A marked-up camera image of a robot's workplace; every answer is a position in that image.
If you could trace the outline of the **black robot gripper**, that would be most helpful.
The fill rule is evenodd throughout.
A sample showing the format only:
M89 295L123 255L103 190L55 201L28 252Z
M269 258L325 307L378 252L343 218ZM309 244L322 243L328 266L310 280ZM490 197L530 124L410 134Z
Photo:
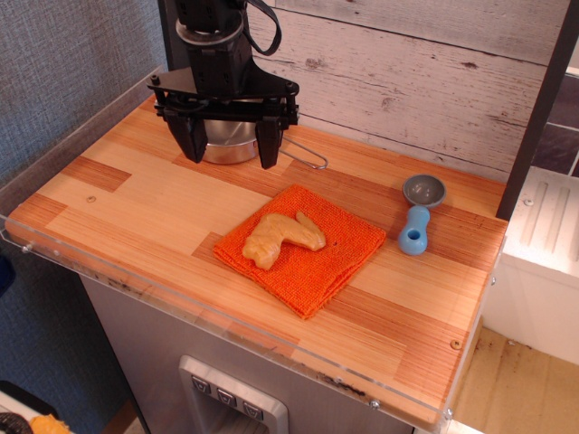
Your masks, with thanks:
M256 124L261 167L277 164L283 130L296 125L298 83L262 70L243 30L178 36L188 65L147 79L158 114L183 154L200 163L207 146L203 119Z

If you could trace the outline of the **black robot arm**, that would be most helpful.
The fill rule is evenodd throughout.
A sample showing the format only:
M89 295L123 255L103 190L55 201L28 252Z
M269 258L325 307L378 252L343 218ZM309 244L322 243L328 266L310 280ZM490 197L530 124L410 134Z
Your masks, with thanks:
M299 85L263 71L252 54L275 53L253 40L246 1L178 1L176 34L185 46L186 68L151 76L157 114L168 124L185 156L199 163L209 142L204 122L241 121L254 125L261 165L276 165L283 133L299 118Z

